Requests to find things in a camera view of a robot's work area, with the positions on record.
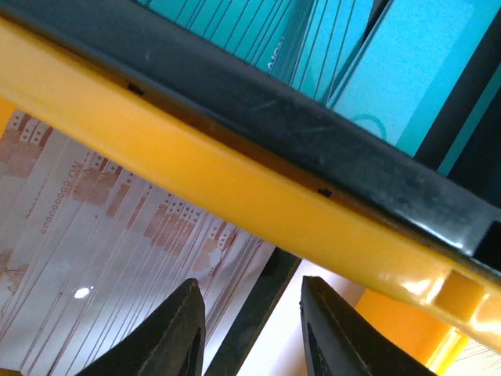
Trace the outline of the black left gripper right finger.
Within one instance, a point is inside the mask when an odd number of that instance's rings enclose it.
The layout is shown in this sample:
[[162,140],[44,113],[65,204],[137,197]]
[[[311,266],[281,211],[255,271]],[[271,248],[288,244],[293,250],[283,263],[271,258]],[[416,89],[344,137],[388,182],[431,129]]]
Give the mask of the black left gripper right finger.
[[432,375],[320,277],[304,277],[301,326],[309,375]]

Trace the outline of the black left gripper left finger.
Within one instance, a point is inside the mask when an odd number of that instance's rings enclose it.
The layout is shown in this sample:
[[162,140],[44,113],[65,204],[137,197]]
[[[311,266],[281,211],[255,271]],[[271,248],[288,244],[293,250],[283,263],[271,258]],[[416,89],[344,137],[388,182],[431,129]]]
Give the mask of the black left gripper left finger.
[[182,282],[131,334],[80,375],[201,375],[205,305],[197,280]]

